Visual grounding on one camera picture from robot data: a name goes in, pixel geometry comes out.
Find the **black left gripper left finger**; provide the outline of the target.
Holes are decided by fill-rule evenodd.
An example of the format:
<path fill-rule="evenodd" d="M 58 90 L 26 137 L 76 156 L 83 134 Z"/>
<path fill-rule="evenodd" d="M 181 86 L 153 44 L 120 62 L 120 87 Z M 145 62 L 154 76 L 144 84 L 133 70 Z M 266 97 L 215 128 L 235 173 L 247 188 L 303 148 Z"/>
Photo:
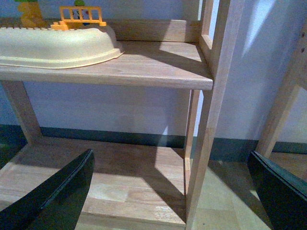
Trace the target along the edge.
<path fill-rule="evenodd" d="M 0 212 L 2 230 L 73 230 L 88 195 L 94 153 L 88 149 Z"/>

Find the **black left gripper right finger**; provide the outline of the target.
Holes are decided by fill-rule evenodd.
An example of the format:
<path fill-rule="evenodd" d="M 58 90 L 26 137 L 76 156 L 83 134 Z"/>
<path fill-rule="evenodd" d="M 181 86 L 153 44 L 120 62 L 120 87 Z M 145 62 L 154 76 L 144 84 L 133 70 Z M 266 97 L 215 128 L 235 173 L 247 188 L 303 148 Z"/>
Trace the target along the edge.
<path fill-rule="evenodd" d="M 248 169 L 258 197 L 275 230 L 307 228 L 307 183 L 252 151 Z"/>

